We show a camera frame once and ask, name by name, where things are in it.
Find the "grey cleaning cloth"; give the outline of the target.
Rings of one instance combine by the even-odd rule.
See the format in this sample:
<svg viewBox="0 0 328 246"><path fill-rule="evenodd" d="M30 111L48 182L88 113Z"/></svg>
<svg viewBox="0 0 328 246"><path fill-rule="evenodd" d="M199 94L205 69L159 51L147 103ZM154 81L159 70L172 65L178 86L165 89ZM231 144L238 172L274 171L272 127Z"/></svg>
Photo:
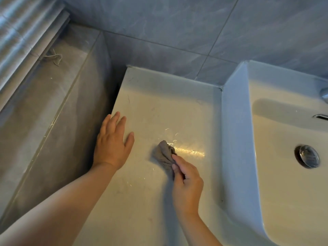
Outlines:
<svg viewBox="0 0 328 246"><path fill-rule="evenodd" d="M167 175L174 180L174 170L172 166L176 164L172 155L177 155L175 148L167 143L166 140L162 140L152 152L152 157L162 166Z"/></svg>

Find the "person's right hand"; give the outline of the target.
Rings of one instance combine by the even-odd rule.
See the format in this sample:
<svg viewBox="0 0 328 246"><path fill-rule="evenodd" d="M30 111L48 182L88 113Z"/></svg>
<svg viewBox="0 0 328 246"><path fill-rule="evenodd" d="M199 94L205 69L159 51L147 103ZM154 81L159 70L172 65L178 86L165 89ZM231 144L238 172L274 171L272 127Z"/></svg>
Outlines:
<svg viewBox="0 0 328 246"><path fill-rule="evenodd" d="M203 179L198 169L184 158L177 155L172 155L172 158L185 175L184 180L174 180L172 196L176 215L184 212L199 213Z"/></svg>

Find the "person's left hand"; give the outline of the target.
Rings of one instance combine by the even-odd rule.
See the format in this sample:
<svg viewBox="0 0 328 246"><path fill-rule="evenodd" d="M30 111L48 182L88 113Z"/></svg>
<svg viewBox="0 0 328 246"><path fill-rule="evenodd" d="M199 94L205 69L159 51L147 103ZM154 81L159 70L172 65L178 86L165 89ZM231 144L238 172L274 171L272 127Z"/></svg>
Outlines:
<svg viewBox="0 0 328 246"><path fill-rule="evenodd" d="M124 143L126 141L124 133L127 118L126 116L120 116L117 123L120 126L120 133L109 135L109 119L111 117L113 115L107 115L101 125L93 154L92 169L104 167L116 172L123 167L130 155L124 154Z"/></svg>

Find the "grey window blind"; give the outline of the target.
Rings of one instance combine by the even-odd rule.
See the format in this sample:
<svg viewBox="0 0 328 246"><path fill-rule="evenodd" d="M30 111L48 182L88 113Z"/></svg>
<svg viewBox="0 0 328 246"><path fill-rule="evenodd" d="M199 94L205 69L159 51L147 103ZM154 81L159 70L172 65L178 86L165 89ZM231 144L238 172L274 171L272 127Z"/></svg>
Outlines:
<svg viewBox="0 0 328 246"><path fill-rule="evenodd" d="M0 0L0 112L68 21L60 0Z"/></svg>

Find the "white ceramic sink basin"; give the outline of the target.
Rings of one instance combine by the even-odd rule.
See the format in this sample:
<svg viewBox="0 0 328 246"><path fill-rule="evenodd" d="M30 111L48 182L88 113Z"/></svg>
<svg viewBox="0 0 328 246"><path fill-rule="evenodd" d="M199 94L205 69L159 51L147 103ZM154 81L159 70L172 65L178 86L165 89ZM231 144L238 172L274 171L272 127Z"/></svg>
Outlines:
<svg viewBox="0 0 328 246"><path fill-rule="evenodd" d="M328 80L244 61L222 91L223 203L280 246L328 246ZM309 145L320 166L295 158Z"/></svg>

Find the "chrome sink drain stopper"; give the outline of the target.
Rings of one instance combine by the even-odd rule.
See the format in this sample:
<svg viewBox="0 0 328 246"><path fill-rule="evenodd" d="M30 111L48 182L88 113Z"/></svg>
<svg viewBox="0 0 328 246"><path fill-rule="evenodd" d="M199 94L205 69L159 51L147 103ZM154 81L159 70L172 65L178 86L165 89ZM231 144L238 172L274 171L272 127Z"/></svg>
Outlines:
<svg viewBox="0 0 328 246"><path fill-rule="evenodd" d="M309 145L296 146L294 155L298 163L306 169L318 168L321 164L318 153Z"/></svg>

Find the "person's left forearm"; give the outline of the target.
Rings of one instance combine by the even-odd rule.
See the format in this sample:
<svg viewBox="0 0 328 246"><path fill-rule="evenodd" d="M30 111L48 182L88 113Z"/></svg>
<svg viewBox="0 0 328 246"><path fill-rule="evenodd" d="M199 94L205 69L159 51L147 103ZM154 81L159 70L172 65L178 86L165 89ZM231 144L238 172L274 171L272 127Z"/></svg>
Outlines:
<svg viewBox="0 0 328 246"><path fill-rule="evenodd" d="M14 222L0 235L0 246L72 246L120 168L97 163Z"/></svg>

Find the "person's right forearm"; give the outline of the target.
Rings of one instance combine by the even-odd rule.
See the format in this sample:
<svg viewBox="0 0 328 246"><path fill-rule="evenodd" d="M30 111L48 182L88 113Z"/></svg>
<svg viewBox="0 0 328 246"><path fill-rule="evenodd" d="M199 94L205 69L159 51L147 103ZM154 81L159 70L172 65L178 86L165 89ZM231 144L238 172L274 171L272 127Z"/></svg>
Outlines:
<svg viewBox="0 0 328 246"><path fill-rule="evenodd" d="M223 246L198 213L179 213L178 221L188 246Z"/></svg>

